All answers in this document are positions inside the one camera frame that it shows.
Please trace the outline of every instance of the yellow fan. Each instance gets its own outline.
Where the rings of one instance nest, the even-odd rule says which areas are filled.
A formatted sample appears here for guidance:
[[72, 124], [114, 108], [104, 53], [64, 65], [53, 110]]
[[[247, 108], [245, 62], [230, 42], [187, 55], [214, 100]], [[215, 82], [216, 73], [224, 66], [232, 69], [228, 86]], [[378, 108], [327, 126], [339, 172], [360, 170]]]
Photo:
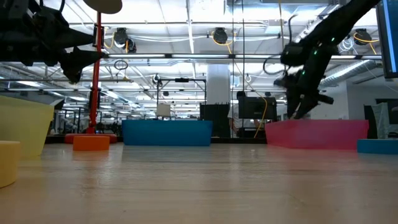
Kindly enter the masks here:
[[118, 13], [123, 6], [122, 0], [84, 0], [90, 8], [104, 14]]

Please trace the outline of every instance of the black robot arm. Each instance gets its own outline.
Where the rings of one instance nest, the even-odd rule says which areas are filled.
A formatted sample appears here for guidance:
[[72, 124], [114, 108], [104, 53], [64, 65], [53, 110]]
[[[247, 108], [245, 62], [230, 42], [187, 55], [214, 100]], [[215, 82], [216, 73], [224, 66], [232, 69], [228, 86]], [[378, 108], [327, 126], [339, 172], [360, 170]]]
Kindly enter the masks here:
[[291, 67], [304, 65], [294, 75], [285, 73], [275, 85], [286, 88], [287, 115], [302, 118], [318, 105], [333, 104], [333, 98], [319, 94], [318, 86], [332, 55], [338, 54], [337, 45], [351, 32], [355, 23], [380, 0], [351, 0], [330, 13], [314, 30], [298, 43], [287, 44], [280, 62]]

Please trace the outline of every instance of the ceiling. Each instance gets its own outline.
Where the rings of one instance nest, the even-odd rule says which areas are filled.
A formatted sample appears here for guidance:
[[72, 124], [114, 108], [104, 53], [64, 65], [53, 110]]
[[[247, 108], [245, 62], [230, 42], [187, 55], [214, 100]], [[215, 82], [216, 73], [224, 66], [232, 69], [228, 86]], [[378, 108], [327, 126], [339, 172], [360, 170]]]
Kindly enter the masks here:
[[[211, 33], [216, 27], [224, 27], [229, 39], [232, 40], [233, 33], [236, 34], [236, 41], [230, 45], [233, 54], [280, 54], [283, 44], [286, 44], [289, 36], [289, 27], [283, 25], [283, 34], [285, 39], [278, 38], [281, 32], [280, 18], [284, 21], [297, 14], [292, 19], [292, 37], [295, 39], [307, 28], [311, 28], [311, 24], [316, 23], [318, 15], [325, 13], [325, 9], [331, 9], [327, 0], [282, 0], [280, 15], [278, 1], [264, 4], [261, 0], [245, 0], [244, 10], [242, 13], [242, 2], [239, 0], [123, 0], [122, 10], [114, 15], [102, 15], [103, 26], [107, 28], [105, 34], [106, 45], [112, 45], [113, 32], [118, 27], [127, 28], [127, 33], [133, 39], [137, 46], [138, 54], [229, 54], [226, 46], [220, 46], [213, 42]], [[55, 0], [44, 0], [44, 4], [48, 7], [58, 9], [60, 2]], [[89, 8], [82, 0], [66, 0], [65, 8], [62, 12], [64, 18], [70, 23], [70, 27], [88, 34], [93, 33], [93, 24], [96, 22], [96, 12]], [[376, 13], [373, 9], [369, 11], [360, 21], [358, 21], [352, 31], [358, 28], [366, 28], [373, 38], [378, 38]], [[82, 46], [81, 49], [94, 50], [92, 46]], [[376, 51], [379, 53], [378, 43], [375, 44]], [[371, 48], [366, 46], [355, 45], [342, 54], [373, 54]], [[124, 50], [113, 45], [111, 48], [105, 49], [110, 54], [124, 53]], [[215, 60], [172, 60], [172, 59], [134, 59], [129, 60], [132, 65], [126, 70], [119, 71], [114, 68], [115, 60], [103, 60], [101, 62], [100, 80], [102, 88], [106, 89], [137, 89], [137, 91], [115, 91], [118, 97], [127, 100], [130, 103], [140, 103], [140, 108], [150, 108], [146, 106], [154, 104], [153, 97], [155, 92], [138, 92], [140, 89], [151, 89], [155, 86], [152, 78], [158, 74], [161, 78], [177, 78], [188, 77], [205, 79], [207, 73], [207, 65], [216, 63]], [[251, 76], [251, 85], [259, 90], [273, 90], [274, 80], [279, 75], [266, 75], [262, 71], [262, 62], [259, 60], [247, 60], [243, 65], [240, 61], [233, 65], [232, 61], [223, 61], [228, 63], [230, 70], [234, 70], [236, 78], [240, 79], [240, 84], [234, 89], [242, 89], [242, 78], [239, 70], [244, 67], [244, 73]], [[328, 69], [339, 66], [340, 63], [331, 63]], [[7, 64], [5, 68], [10, 69], [21, 68], [18, 75], [15, 73], [2, 74], [3, 78], [25, 78], [35, 79], [46, 78], [51, 82], [36, 82], [39, 85], [51, 88], [64, 89], [89, 89], [90, 82], [80, 82], [77, 85], [71, 85], [68, 82], [60, 82], [65, 80], [62, 70], [59, 66], [46, 68], [44, 64], [37, 63], [33, 67], [23, 67], [19, 63]], [[281, 64], [272, 62], [267, 64], [267, 70], [278, 71]], [[367, 77], [371, 74], [362, 74], [361, 77]], [[93, 67], [89, 66], [83, 70], [84, 80], [91, 80], [93, 76]], [[13, 88], [20, 88], [21, 83], [11, 84]], [[24, 88], [38, 88], [35, 86], [25, 86]], [[204, 93], [195, 83], [170, 83], [166, 89], [196, 89], [193, 92], [170, 92], [169, 99], [188, 99], [182, 101], [181, 106], [176, 105], [180, 110], [175, 110], [181, 116], [190, 114], [198, 114], [197, 104], [204, 99]], [[57, 91], [57, 93], [70, 96], [76, 95], [86, 98], [87, 92], [69, 92]], [[105, 96], [103, 101], [108, 103], [123, 103], [117, 99], [113, 101], [110, 96]], [[113, 108], [126, 109], [113, 105]]]

